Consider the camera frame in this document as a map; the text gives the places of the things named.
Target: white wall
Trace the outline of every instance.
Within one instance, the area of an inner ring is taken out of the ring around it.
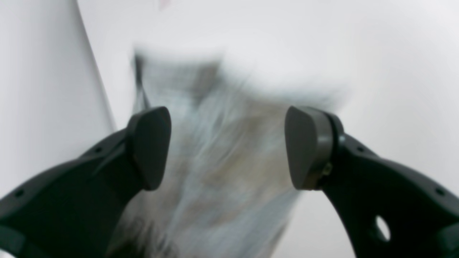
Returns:
[[[133,43],[225,49],[267,82],[319,75],[349,83],[354,95],[339,114],[346,131],[459,194],[454,1],[172,0],[162,12],[153,0],[79,3],[119,127],[132,108]],[[323,194],[308,193],[274,256],[353,253]]]
[[[0,1],[0,34],[4,196],[113,127],[76,1]]]

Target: white cloth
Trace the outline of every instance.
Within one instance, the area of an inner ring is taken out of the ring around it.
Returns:
[[[143,225],[147,257],[269,257],[299,195],[284,142],[293,99],[256,94],[218,60],[139,53],[135,64],[135,112],[166,106],[172,137],[160,188],[135,197],[122,225]],[[330,96],[319,89],[303,104],[331,107]]]

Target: screw hole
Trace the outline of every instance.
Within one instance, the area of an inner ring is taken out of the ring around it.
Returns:
[[[14,196],[16,196],[16,198],[19,198],[19,197],[21,197],[21,196],[23,196],[23,195],[24,195],[24,190],[23,190],[23,189],[17,191],[17,192],[14,194]]]
[[[379,239],[383,242],[389,242],[391,239],[391,231],[387,222],[381,216],[376,216],[376,227]]]
[[[445,196],[445,192],[444,192],[442,189],[440,189],[440,188],[436,188],[436,189],[435,189],[435,192],[437,192],[437,194],[439,194],[439,195],[441,195],[441,196]]]

